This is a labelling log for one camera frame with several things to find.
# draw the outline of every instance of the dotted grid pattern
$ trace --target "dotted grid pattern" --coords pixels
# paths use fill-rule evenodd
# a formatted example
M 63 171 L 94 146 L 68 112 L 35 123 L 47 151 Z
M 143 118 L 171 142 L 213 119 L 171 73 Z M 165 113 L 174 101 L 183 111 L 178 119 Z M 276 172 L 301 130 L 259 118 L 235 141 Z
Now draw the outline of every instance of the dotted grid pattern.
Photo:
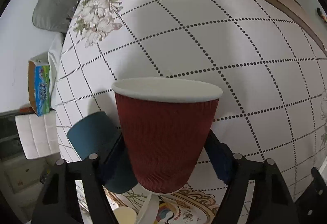
M 56 101 L 63 158 L 78 160 L 66 134 L 86 115 L 103 110 L 120 129 L 114 81 L 199 80 L 223 89 L 212 125 L 219 140 L 250 160 L 273 158 L 296 199 L 310 183 L 313 164 L 326 156 L 320 102 L 327 58 L 317 44 L 263 0 L 121 1 L 114 18 L 123 26 L 103 41 L 85 48 L 72 30 L 74 19 L 66 36 Z M 185 187 L 220 203 L 226 187 L 205 151 Z M 243 218 L 250 203 L 251 194 Z

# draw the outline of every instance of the table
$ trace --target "table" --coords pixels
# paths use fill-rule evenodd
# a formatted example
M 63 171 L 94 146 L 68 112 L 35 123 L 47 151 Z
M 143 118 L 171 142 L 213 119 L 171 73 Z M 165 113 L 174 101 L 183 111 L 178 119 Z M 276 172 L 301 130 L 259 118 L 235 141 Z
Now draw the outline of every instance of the table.
M 313 39 L 264 0 L 111 1 L 81 0 L 65 38 L 56 101 L 62 157 L 80 160 L 66 134 L 90 113 L 105 111 L 120 129 L 114 81 L 199 80 L 224 92 L 212 124 L 218 139 L 250 160 L 274 159 L 297 199 L 312 166 L 326 157 L 327 58 Z M 198 223 L 210 223 L 225 191 L 203 150 L 189 181 L 169 199 L 192 208 Z M 107 195 L 137 211 L 147 196 L 138 185 Z

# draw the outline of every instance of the red object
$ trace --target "red object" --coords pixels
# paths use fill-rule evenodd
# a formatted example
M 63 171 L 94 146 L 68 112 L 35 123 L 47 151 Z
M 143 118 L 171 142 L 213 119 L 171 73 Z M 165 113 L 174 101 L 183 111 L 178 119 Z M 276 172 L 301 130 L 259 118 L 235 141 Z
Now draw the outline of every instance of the red object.
M 208 137 L 218 99 L 197 103 L 139 100 L 115 93 L 134 174 L 147 190 L 169 194 L 188 181 Z

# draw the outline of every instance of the white cup rim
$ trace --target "white cup rim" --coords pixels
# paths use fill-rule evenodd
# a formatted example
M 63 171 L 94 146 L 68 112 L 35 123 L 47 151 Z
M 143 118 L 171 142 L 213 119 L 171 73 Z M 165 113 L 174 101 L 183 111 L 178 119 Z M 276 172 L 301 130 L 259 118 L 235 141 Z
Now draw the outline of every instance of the white cup rim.
M 213 84 L 195 80 L 141 77 L 118 80 L 112 90 L 134 99 L 170 103 L 196 103 L 220 98 L 223 90 Z

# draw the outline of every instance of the teal cup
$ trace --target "teal cup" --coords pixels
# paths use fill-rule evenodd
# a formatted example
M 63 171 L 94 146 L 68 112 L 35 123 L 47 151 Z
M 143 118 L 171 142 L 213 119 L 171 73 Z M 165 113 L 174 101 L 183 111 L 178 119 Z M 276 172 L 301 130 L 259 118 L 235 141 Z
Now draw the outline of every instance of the teal cup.
M 99 153 L 104 148 L 110 153 L 120 136 L 120 131 L 115 127 L 110 118 L 103 111 L 95 112 L 77 122 L 67 133 L 67 137 L 81 159 L 92 153 Z M 127 148 L 125 147 L 116 159 L 114 170 L 105 182 L 107 190 L 122 194 L 132 189 L 137 180 L 132 170 Z

